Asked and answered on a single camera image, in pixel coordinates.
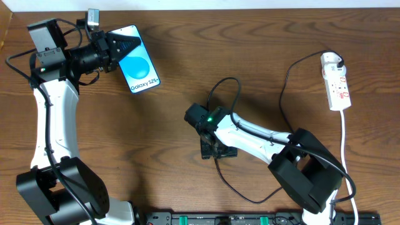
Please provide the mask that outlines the blue Galaxy smartphone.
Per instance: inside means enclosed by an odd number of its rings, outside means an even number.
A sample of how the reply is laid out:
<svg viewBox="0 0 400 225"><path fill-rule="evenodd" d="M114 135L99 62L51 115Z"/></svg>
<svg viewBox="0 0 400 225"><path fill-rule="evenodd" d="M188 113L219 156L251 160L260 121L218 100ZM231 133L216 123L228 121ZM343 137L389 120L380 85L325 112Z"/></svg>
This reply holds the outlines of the blue Galaxy smartphone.
<svg viewBox="0 0 400 225"><path fill-rule="evenodd" d="M137 94L160 85L161 80L137 27L131 25L113 30L111 33L122 35L124 38L139 38L139 46L135 47L119 61L119 67L124 74L130 91L133 94Z"/></svg>

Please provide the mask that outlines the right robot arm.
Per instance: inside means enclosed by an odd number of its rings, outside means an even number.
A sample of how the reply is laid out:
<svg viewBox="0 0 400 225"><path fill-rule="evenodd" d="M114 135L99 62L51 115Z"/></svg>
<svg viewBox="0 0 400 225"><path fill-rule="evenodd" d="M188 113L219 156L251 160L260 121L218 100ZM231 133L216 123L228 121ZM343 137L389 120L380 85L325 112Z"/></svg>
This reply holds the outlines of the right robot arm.
<svg viewBox="0 0 400 225"><path fill-rule="evenodd" d="M203 159L233 158L243 150L267 164L286 194L303 208L305 224L332 224L336 193L347 176L342 164L311 132L272 131L218 107L194 103L184 120L200 137Z"/></svg>

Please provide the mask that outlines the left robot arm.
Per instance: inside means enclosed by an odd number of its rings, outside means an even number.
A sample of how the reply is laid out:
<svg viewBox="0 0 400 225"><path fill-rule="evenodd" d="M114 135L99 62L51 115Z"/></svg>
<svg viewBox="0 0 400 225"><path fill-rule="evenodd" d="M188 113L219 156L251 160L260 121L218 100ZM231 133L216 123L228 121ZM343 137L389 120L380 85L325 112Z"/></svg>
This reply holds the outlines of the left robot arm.
<svg viewBox="0 0 400 225"><path fill-rule="evenodd" d="M97 31L88 19L73 29L88 44L68 47L57 19L28 26L29 85L37 103L37 143L31 168L16 187L43 224L137 224L133 205L109 196L103 180L81 161L76 108L83 74L111 72L137 48L136 37Z"/></svg>

